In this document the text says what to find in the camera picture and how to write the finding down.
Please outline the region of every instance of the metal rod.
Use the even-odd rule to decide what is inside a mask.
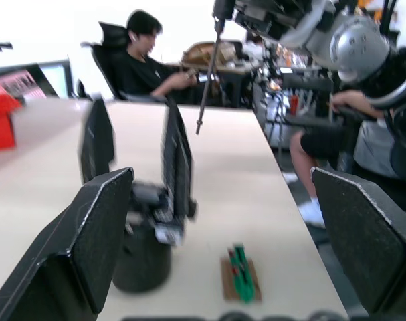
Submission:
[[[205,102],[207,100],[207,96],[209,95],[209,89],[210,89],[210,83],[211,83],[211,75],[213,74],[213,68],[215,66],[215,59],[216,59],[217,49],[218,49],[220,43],[221,43],[221,33],[218,32],[216,42],[215,42],[215,47],[213,49],[213,53],[211,54],[211,58],[210,58],[209,70],[207,71],[207,82],[205,83],[205,86],[204,86],[203,98],[201,99],[200,116],[199,116],[199,118],[197,120],[197,131],[196,131],[197,135],[200,133],[200,127],[203,124],[203,115],[204,115]]]

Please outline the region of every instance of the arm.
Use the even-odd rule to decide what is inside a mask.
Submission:
[[[334,95],[332,104],[335,105],[349,105],[351,108],[362,112],[373,118],[383,118],[384,114],[380,110],[375,110],[367,101],[362,92],[357,90],[347,90]]]
[[[162,82],[160,86],[158,86],[158,88],[156,88],[153,92],[151,92],[150,95],[154,97],[162,97],[166,96],[171,90],[172,88],[169,82],[165,80],[164,82]]]

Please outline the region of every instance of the black office chair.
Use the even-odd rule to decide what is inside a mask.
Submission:
[[[103,31],[102,44],[81,43],[82,47],[91,47],[92,56],[98,68],[102,72],[106,83],[115,98],[129,102],[167,102],[164,97],[150,95],[132,95],[122,91],[116,83],[115,69],[113,64],[118,54],[121,54],[128,45],[127,30],[120,25],[99,22]]]
[[[327,233],[369,314],[406,314],[406,213],[376,184],[312,173]]]

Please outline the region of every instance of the cable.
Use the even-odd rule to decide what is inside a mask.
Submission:
[[[389,0],[384,0],[383,15],[381,16],[381,21],[380,21],[380,25],[379,25],[379,32],[381,35],[386,35],[384,33],[384,24],[385,24],[385,20],[387,18],[388,10],[389,10]]]
[[[385,25],[384,25],[385,35],[389,34],[390,22],[391,22],[391,18],[392,18],[393,14],[394,14],[394,11],[395,11],[396,2],[397,2],[397,0],[393,0],[391,5],[389,6],[388,16],[387,16],[387,19],[386,19]]]

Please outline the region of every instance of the black shorts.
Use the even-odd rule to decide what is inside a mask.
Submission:
[[[344,145],[345,129],[338,128],[313,128],[307,130],[301,138],[301,147],[309,156],[328,160],[336,168],[339,152]]]

